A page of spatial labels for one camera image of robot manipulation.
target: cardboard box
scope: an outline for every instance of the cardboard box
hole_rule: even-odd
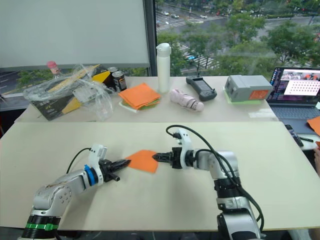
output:
[[[92,80],[104,83],[110,89],[116,89],[110,72],[101,65],[93,66],[95,68],[95,73],[92,76]],[[65,85],[70,84],[68,79],[60,82],[56,86],[48,90],[48,92],[55,91]],[[63,116],[73,110],[81,107],[81,102],[79,102],[76,97],[70,92],[70,95],[64,96],[55,100],[45,100],[45,101],[31,101],[31,104],[36,107],[40,113],[47,119],[53,120],[60,116]]]

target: blue ring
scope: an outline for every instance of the blue ring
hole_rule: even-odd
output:
[[[95,181],[94,174],[92,173],[90,167],[87,164],[84,165],[84,170],[88,174],[88,177],[90,179],[90,182],[91,182],[90,186],[95,185],[96,181]]]

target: pink bottle cap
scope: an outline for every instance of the pink bottle cap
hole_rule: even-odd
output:
[[[55,61],[48,61],[48,62],[46,63],[46,65],[47,65],[48,68],[50,68],[50,69],[54,69],[54,68],[57,67],[57,64],[56,64]]]

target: gray box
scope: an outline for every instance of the gray box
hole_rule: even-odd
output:
[[[262,75],[230,75],[224,90],[231,102],[263,100],[271,93],[273,86]]]

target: white thermos bottle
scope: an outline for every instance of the white thermos bottle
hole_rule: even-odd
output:
[[[170,54],[171,54],[171,47],[169,43],[161,43],[156,47],[158,92],[161,94],[167,93],[169,91]]]

